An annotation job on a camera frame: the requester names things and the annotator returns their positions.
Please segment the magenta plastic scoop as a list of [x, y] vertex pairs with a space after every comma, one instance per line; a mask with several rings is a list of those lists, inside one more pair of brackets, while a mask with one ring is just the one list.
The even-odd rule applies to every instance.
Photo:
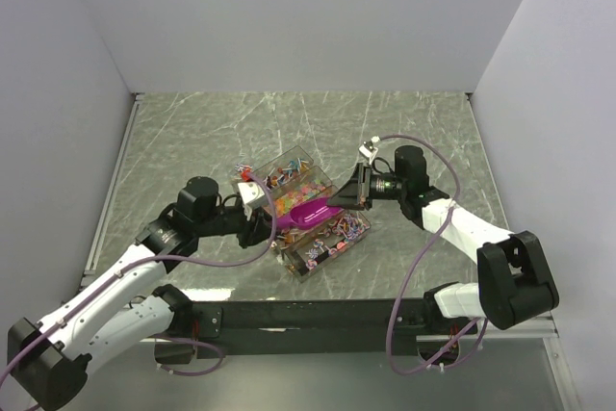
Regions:
[[277, 230], [297, 228], [310, 230], [343, 211], [341, 207], [329, 206], [327, 196], [318, 197], [295, 205], [287, 214], [277, 219]]

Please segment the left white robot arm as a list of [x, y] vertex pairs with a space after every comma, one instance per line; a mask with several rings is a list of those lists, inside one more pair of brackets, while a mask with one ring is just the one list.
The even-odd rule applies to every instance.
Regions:
[[86, 289], [37, 322], [21, 319], [8, 333], [7, 367], [44, 410], [71, 402], [90, 377], [120, 353], [152, 336], [179, 341], [194, 324], [193, 303], [171, 285], [156, 289], [137, 307], [140, 291], [194, 258], [201, 239], [234, 235], [240, 247], [272, 244], [277, 227], [274, 201], [263, 179], [246, 174], [235, 202], [220, 198], [218, 183], [194, 177], [148, 223], [118, 260]]

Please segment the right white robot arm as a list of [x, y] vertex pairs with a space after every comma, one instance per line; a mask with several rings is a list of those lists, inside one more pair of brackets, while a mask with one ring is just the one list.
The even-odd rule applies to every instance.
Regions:
[[475, 264], [475, 283], [448, 283], [425, 293], [423, 324], [443, 333], [458, 318], [484, 318], [500, 330], [543, 315], [560, 297], [544, 249], [529, 231], [514, 233], [468, 212], [430, 182], [421, 148], [396, 149], [394, 168], [383, 173], [374, 147], [361, 149], [366, 162], [327, 201], [330, 207], [369, 210], [376, 200], [394, 200], [424, 231], [452, 244]]

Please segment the spilled candies on table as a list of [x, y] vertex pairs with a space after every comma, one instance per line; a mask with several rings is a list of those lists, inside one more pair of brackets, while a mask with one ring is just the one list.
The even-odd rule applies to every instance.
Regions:
[[244, 173], [244, 172], [251, 171], [251, 170], [252, 170], [252, 167], [251, 167], [251, 166], [249, 166], [249, 165], [244, 165], [244, 164], [236, 164], [236, 165], [235, 165], [235, 170], [236, 170], [239, 174], [242, 174], [242, 173]]

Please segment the clear compartment candy box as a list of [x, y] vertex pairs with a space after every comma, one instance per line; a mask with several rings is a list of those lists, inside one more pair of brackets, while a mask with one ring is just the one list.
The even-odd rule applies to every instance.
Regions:
[[[300, 146], [283, 152], [257, 169], [241, 174], [241, 181], [257, 183], [269, 204], [264, 208], [277, 219], [295, 205], [335, 193], [338, 188]], [[277, 230], [270, 245], [274, 256], [296, 279], [303, 281], [363, 240], [372, 226], [356, 211], [344, 210], [310, 229]]]

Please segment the black base beam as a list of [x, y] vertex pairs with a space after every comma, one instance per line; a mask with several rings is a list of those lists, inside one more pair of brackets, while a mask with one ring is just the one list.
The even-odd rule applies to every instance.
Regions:
[[[194, 301], [162, 335], [192, 338], [230, 355], [384, 351], [393, 299]], [[456, 334], [470, 319], [445, 319], [421, 298], [395, 317], [393, 355], [417, 355], [418, 337]]]

